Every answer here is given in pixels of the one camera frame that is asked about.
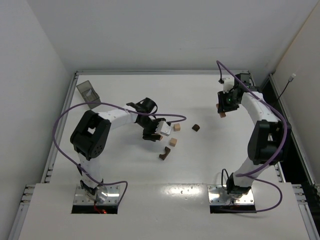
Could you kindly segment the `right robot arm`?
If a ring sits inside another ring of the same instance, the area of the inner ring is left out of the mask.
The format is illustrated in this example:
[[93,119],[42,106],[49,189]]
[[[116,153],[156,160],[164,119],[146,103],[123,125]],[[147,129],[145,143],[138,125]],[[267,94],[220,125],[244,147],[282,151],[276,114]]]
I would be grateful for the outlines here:
[[223,115],[244,107],[254,124],[247,145],[247,158],[226,181],[227,194],[242,196],[249,192],[254,180],[264,170],[285,160],[289,150],[287,136],[292,128],[281,113],[266,103],[250,74],[224,77],[219,83],[223,89],[217,94],[217,112]]

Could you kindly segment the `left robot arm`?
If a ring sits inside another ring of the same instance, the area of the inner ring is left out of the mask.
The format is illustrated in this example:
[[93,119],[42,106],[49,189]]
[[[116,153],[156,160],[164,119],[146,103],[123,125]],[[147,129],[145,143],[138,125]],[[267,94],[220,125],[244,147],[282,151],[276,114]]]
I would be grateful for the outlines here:
[[78,170],[82,176],[81,187],[91,196],[95,196],[104,180],[100,173],[99,156],[103,152],[110,131],[128,124],[137,124],[143,128],[142,139],[156,142],[166,135],[165,118],[150,116],[157,104],[150,98],[138,103],[127,103],[121,108],[107,112],[86,111],[75,130],[70,142],[78,154]]

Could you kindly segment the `long wood block plain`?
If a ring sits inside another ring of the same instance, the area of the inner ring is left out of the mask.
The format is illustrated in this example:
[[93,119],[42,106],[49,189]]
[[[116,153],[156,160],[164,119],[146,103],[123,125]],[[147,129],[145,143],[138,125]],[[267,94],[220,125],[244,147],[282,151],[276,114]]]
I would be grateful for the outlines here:
[[225,118],[226,117],[226,113],[225,112],[221,112],[219,115],[220,115],[221,118]]

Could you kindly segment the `clear smoky plastic box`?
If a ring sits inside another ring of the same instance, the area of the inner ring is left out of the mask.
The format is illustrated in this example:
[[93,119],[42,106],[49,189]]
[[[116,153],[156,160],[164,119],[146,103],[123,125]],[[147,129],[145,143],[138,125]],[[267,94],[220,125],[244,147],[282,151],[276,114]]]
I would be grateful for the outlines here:
[[76,88],[91,110],[101,105],[100,96],[89,80],[78,84]]

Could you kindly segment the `dark brown half-round block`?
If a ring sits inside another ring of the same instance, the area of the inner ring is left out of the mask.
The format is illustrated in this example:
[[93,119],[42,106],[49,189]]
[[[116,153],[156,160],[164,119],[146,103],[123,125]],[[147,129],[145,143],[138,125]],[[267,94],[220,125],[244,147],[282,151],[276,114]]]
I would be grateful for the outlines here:
[[200,130],[200,126],[198,124],[194,124],[191,129],[198,132]]

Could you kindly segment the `long wood block printed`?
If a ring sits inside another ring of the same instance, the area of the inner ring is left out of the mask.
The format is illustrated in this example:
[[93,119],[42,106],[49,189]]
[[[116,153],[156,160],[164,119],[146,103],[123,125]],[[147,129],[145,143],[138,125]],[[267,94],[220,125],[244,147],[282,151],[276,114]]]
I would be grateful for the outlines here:
[[163,138],[163,136],[160,134],[152,134],[151,135],[151,141],[153,141],[153,142],[161,141],[162,138]]

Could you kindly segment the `light wood cube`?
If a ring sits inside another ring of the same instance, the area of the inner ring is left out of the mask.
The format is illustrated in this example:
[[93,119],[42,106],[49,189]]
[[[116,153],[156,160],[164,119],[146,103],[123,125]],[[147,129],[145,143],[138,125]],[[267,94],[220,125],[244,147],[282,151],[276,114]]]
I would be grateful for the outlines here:
[[175,132],[178,132],[181,130],[181,125],[179,123],[174,124],[173,129]]
[[169,141],[169,145],[175,147],[178,140],[176,138],[171,138]]

